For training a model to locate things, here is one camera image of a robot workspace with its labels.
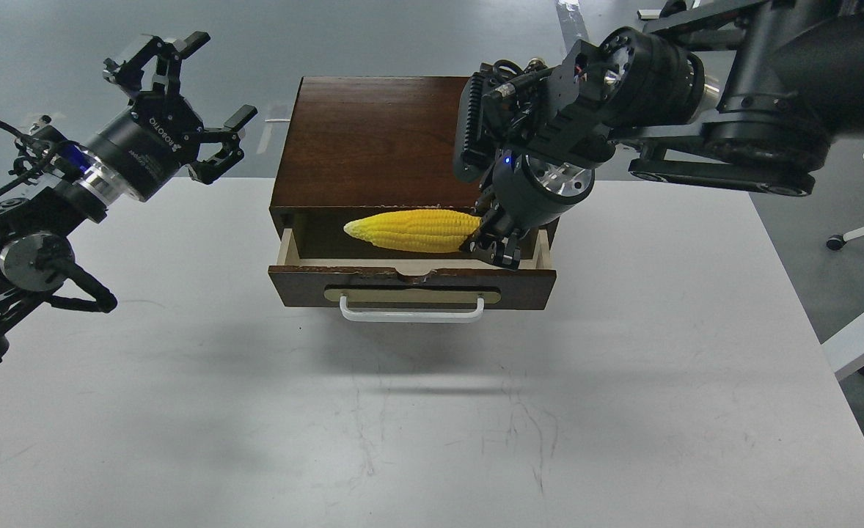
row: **wooden panel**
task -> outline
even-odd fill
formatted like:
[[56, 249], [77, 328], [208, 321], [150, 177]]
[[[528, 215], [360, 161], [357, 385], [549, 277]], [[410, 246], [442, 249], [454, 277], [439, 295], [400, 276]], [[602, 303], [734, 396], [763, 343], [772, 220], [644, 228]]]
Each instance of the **wooden panel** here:
[[[324, 298], [328, 287], [388, 287], [405, 290], [418, 285], [414, 277], [395, 268], [341, 268], [270, 266], [268, 274], [286, 307], [337, 307]], [[542, 310], [556, 282], [556, 270], [435, 270], [422, 277], [429, 290], [498, 291], [500, 301], [488, 309]], [[383, 307], [416, 307], [416, 304], [383, 304]], [[453, 308], [446, 304], [420, 304], [428, 308]]]
[[272, 194], [305, 208], [470, 210], [477, 185], [452, 174], [465, 77], [301, 80]]

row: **chair leg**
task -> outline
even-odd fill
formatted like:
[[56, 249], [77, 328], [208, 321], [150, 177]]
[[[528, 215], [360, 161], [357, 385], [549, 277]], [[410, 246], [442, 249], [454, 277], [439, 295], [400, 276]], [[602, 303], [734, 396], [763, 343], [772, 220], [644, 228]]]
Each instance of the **chair leg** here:
[[858, 230], [848, 231], [843, 235], [833, 235], [828, 238], [827, 247], [833, 251], [840, 251], [848, 241], [861, 237], [864, 237], [864, 227], [859, 227]]

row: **wooden box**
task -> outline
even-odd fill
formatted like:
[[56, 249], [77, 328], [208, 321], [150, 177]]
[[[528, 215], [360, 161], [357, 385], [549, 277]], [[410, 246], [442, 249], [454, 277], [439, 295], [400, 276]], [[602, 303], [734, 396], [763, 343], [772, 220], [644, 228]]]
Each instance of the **wooden box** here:
[[301, 80], [270, 211], [281, 237], [268, 269], [286, 307], [335, 307], [341, 294], [373, 307], [539, 310], [556, 281], [546, 230], [530, 234], [518, 271], [468, 254], [376, 248], [347, 221], [388, 210], [470, 213], [477, 185], [452, 174], [464, 77]]

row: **gray floor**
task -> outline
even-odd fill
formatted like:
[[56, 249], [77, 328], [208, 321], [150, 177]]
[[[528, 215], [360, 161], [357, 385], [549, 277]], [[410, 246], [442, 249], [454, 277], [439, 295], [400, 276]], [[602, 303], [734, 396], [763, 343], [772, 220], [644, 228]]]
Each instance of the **gray floor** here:
[[[263, 118], [289, 115], [302, 75], [466, 75], [481, 61], [525, 62], [531, 56], [553, 63], [576, 36], [598, 43], [619, 26], [640, 27], [634, 11], [658, 4], [0, 2], [0, 118], [24, 126], [50, 114], [67, 137], [82, 141], [125, 102], [100, 79], [104, 57], [138, 33], [184, 37], [203, 30], [213, 40], [184, 64], [181, 91], [208, 126], [222, 123], [242, 103], [257, 105], [260, 117], [244, 141], [249, 156], [230, 176], [272, 177], [285, 127]], [[719, 77], [730, 63], [730, 54], [706, 60]], [[6, 141], [0, 140], [0, 183], [13, 154]], [[864, 225], [863, 151], [864, 141], [835, 144], [827, 166], [815, 174], [811, 197], [754, 197], [821, 340], [864, 311], [864, 239], [841, 253], [822, 245], [833, 233]], [[599, 177], [628, 178], [629, 154], [619, 153]], [[864, 432], [864, 378], [854, 375], [843, 388]]]

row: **drawer front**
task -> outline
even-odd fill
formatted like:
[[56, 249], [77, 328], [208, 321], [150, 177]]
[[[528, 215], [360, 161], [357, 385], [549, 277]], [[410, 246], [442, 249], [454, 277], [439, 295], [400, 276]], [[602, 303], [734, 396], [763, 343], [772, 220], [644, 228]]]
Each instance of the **drawer front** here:
[[[389, 296], [351, 294], [360, 298], [383, 298], [382, 303], [363, 307], [462, 308], [442, 292], [464, 291], [485, 294], [486, 308], [542, 310], [556, 282], [554, 270], [465, 270], [440, 268], [422, 276], [402, 275], [395, 268], [271, 266], [268, 274], [286, 307], [337, 307], [336, 290], [388, 290]], [[428, 291], [423, 301], [422, 291]]]

